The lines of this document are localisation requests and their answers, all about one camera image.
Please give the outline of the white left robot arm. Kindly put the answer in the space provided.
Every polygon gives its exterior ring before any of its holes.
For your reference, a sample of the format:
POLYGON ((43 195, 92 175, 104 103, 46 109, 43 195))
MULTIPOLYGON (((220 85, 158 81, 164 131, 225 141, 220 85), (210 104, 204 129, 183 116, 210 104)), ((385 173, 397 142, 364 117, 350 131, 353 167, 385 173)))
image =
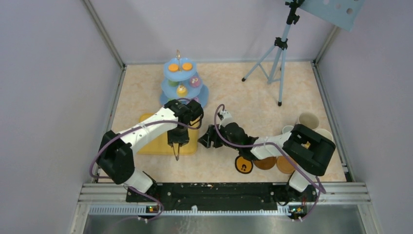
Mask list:
POLYGON ((195 100, 186 104, 170 100, 130 129, 106 132, 94 161, 115 184, 135 189, 142 200, 151 201, 156 196, 156 182, 135 168, 134 155, 160 135, 167 134, 167 145, 179 159, 180 149, 190 142, 188 131, 200 128, 203 116, 203 108, 195 100))

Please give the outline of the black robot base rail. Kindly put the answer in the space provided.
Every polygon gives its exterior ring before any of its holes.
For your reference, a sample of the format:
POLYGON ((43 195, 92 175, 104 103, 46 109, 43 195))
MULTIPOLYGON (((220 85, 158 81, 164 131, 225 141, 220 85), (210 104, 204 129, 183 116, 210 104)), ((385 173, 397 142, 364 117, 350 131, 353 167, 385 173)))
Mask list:
POLYGON ((235 200, 248 198, 264 202, 313 202, 317 192, 313 186, 298 192, 286 182, 226 182, 226 183, 158 183, 147 195, 164 205, 168 202, 183 201, 185 198, 229 198, 235 200))

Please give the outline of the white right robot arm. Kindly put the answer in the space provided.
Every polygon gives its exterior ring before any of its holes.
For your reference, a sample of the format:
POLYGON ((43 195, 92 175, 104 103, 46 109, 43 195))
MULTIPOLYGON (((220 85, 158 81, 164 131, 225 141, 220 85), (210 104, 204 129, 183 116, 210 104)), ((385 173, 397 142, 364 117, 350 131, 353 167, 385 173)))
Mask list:
POLYGON ((286 196, 292 201, 300 200, 309 185, 325 191, 314 181, 325 175, 336 149, 333 141, 302 124, 296 124, 290 132, 270 137, 248 136, 235 122, 226 126, 209 125, 198 142, 206 148, 232 148, 250 162, 279 156, 286 159, 295 169, 285 188, 286 196))

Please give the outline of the yellow serving tray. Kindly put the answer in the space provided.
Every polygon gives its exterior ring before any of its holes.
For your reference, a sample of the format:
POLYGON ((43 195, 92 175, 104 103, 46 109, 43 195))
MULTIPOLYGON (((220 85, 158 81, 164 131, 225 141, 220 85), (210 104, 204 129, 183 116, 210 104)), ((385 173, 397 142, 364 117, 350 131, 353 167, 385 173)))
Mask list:
MULTIPOLYGON (((197 151, 197 137, 199 130, 188 130, 189 143, 180 147, 180 156, 192 155, 197 151)), ((141 155, 170 155, 173 156, 173 148, 168 145, 167 133, 158 136, 144 147, 138 154, 141 155)))

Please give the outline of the yellow cupcake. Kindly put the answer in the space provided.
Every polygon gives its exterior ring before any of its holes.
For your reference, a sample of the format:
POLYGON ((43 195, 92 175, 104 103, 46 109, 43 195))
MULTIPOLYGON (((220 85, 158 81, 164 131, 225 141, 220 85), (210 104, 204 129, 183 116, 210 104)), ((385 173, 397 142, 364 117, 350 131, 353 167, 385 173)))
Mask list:
POLYGON ((186 88, 185 85, 180 84, 177 86, 176 94, 179 98, 185 98, 188 94, 188 89, 186 88))

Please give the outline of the green cupcake with topping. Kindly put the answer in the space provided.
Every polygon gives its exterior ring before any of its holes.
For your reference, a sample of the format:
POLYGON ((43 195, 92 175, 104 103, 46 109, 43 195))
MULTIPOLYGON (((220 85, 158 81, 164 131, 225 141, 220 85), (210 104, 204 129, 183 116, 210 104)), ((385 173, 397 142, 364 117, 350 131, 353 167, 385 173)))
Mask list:
POLYGON ((179 82, 178 82, 178 81, 168 80, 168 85, 169 85, 170 87, 176 87, 176 86, 179 85, 179 82))

